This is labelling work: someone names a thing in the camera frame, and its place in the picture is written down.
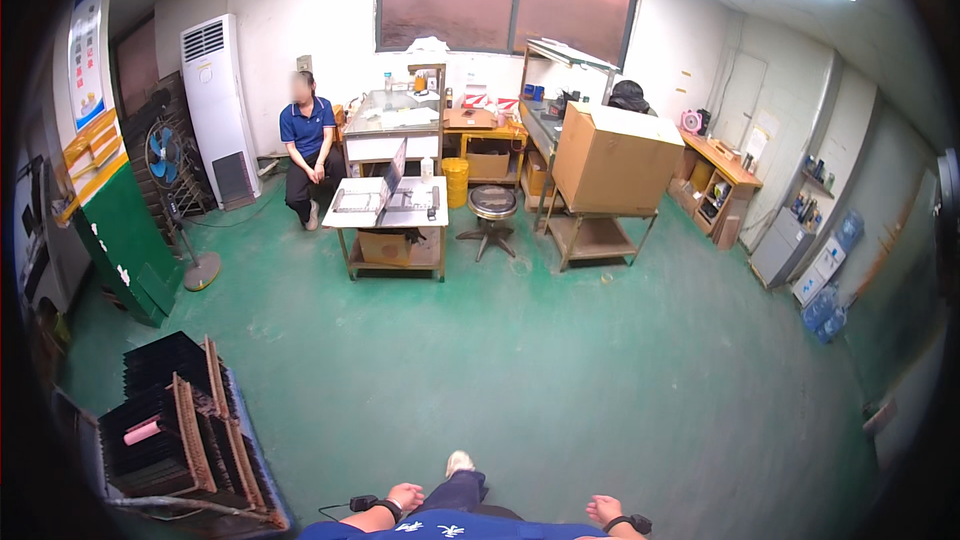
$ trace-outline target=hand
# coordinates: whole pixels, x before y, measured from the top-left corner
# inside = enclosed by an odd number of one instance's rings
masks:
[[[306,176],[310,178],[310,182],[313,184],[319,184],[320,180],[317,179],[317,172],[310,168],[310,165],[307,165],[303,168],[306,172]]]
[[[602,494],[596,494],[590,498],[593,498],[593,502],[586,505],[586,514],[604,528],[609,522],[623,515],[623,508],[616,498]]]
[[[390,488],[387,498],[400,503],[401,511],[412,511],[424,503],[423,489],[414,483],[400,483]]]

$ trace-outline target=stool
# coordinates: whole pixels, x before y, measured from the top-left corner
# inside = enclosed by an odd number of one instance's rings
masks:
[[[476,186],[466,194],[466,208],[477,216],[480,229],[457,234],[457,240],[480,241],[480,250],[477,252],[478,263],[480,257],[483,257],[484,249],[487,248],[487,242],[494,242],[510,257],[517,256],[506,240],[514,230],[506,225],[497,225],[497,222],[506,220],[517,212],[517,197],[513,192],[501,186]]]

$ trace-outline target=air conditioner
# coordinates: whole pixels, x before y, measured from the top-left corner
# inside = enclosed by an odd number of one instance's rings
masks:
[[[199,154],[222,210],[260,196],[257,153],[240,85],[236,18],[222,15],[180,32],[180,69]]]

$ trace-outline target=white sneaker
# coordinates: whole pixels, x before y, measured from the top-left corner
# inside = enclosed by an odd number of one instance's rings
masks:
[[[307,232],[313,232],[320,225],[320,205],[316,200],[310,201],[310,219],[303,226]]]
[[[446,478],[448,480],[458,471],[476,471],[474,460],[463,450],[453,450],[450,458],[446,460]]]

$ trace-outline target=blue polo shirt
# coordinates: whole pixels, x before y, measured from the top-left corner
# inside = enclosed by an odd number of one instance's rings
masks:
[[[324,128],[336,126],[333,106],[329,100],[319,96],[313,97],[310,116],[304,116],[296,102],[280,111],[280,140],[284,145],[294,143],[303,157],[319,152],[324,145]]]
[[[390,529],[365,533],[341,522],[307,525],[297,540],[574,540],[608,534],[583,523],[523,522],[437,508],[413,513]]]

